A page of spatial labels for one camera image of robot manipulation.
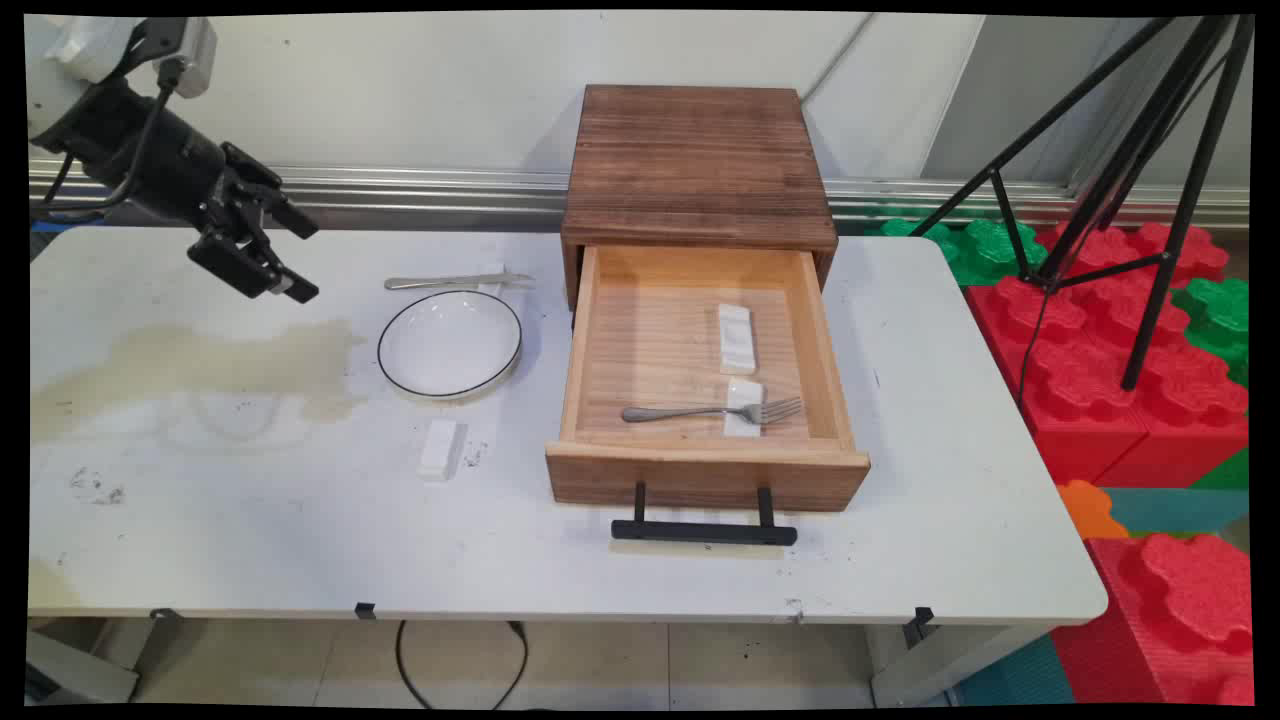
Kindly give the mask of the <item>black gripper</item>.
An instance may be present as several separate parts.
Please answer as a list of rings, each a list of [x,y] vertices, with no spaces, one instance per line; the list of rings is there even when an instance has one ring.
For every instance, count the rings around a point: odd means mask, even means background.
[[[88,90],[61,119],[38,132],[35,143],[69,152],[87,177],[110,190],[132,178],[129,201],[193,228],[236,227],[236,206],[224,197],[225,172],[236,197],[253,201],[294,236],[306,240],[319,231],[285,196],[279,174],[156,104],[115,79]],[[278,258],[260,227],[238,236],[205,231],[188,247],[188,259],[247,299],[270,292],[306,304],[319,293],[315,283]]]

